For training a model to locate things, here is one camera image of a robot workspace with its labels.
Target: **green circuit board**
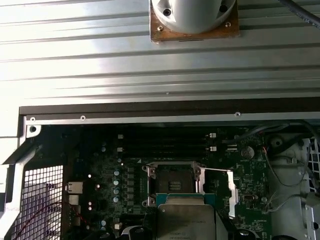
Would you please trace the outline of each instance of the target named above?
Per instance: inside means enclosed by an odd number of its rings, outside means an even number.
[[[85,207],[83,214],[97,229],[101,228],[101,220],[112,228],[120,222],[142,224],[146,216],[156,212],[155,207],[143,206],[148,198],[148,176],[142,167],[153,162],[193,161],[207,168],[233,170],[239,195],[234,225],[257,232],[263,240],[271,239],[271,217],[265,212],[270,193],[268,165],[262,152],[264,138],[255,135],[237,144],[222,143],[249,129],[126,126],[85,130],[73,166],[79,179],[87,177],[81,204],[94,203],[90,211]],[[165,178],[169,168],[188,176],[190,166],[173,164],[162,168]],[[205,176],[205,192],[216,195],[216,210],[227,215],[231,196],[227,174],[207,170]]]

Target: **motherboard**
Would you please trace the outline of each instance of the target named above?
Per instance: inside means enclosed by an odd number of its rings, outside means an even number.
[[[86,128],[72,167],[72,180],[83,182],[79,205],[86,221],[78,221],[75,226],[87,230],[112,228],[116,235],[128,226],[152,228],[163,194],[201,193],[195,184],[199,177],[194,171],[196,164],[206,169],[202,191],[208,198],[214,196],[216,211],[231,219],[236,228],[254,231],[262,240],[271,239],[264,137],[252,135],[236,144],[223,143],[249,129],[132,125]],[[233,217],[228,216],[232,192],[226,170],[233,172],[237,190]]]

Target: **corrugated metal panel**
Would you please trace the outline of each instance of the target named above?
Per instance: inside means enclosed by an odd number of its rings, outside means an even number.
[[[320,15],[318,0],[298,1]],[[241,37],[155,44],[147,0],[2,0],[0,98],[20,105],[320,96],[320,30],[239,0]]]

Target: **metal mesh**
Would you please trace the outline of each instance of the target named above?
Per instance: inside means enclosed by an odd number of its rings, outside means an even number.
[[[310,141],[313,141],[314,144],[311,146],[310,150],[310,157],[308,159],[308,167],[314,172],[314,176],[317,180],[320,179],[320,152],[319,152],[319,147],[317,144],[316,139],[310,139]],[[309,185],[310,185],[310,191],[311,192],[316,192],[315,186],[313,185],[312,181],[309,180]]]
[[[61,235],[63,166],[26,171],[21,213],[12,240],[59,240]]]

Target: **cpu socket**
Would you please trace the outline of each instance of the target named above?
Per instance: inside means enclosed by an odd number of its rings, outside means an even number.
[[[148,198],[144,207],[156,206],[156,193],[193,194],[201,174],[200,163],[194,161],[159,161],[142,167],[148,177]]]

